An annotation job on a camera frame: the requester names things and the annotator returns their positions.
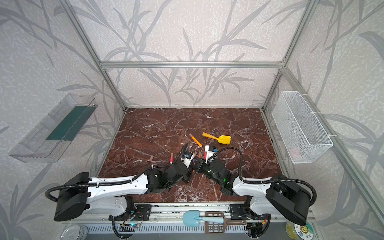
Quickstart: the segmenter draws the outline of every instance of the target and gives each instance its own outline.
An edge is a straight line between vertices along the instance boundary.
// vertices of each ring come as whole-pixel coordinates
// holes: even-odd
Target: white wire mesh basket
[[[297,91],[281,92],[272,116],[293,163],[314,162],[333,146],[315,113]]]

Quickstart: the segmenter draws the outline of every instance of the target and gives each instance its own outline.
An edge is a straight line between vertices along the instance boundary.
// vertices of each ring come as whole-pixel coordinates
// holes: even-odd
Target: leaf patterned wallpaper
[[[299,83],[383,196],[384,1],[319,4],[288,63]],[[384,239],[384,230],[332,150],[293,165],[271,117],[283,78],[266,109],[291,177],[313,183],[311,207],[325,239]]]
[[[281,61],[307,0],[71,0],[102,61]],[[109,69],[131,107],[262,106],[275,69]]]
[[[0,1],[0,238],[52,240],[48,188],[97,174],[123,116],[58,2]],[[68,93],[94,96],[93,115],[57,163],[23,163],[9,151]]]

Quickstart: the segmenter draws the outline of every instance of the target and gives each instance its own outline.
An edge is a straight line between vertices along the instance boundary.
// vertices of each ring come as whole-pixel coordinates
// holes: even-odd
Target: orange marker
[[[199,143],[199,141],[198,141],[194,136],[192,136],[192,134],[189,134],[189,135],[190,135],[191,138],[197,143],[197,145],[198,145],[199,147],[202,147],[201,143]]]

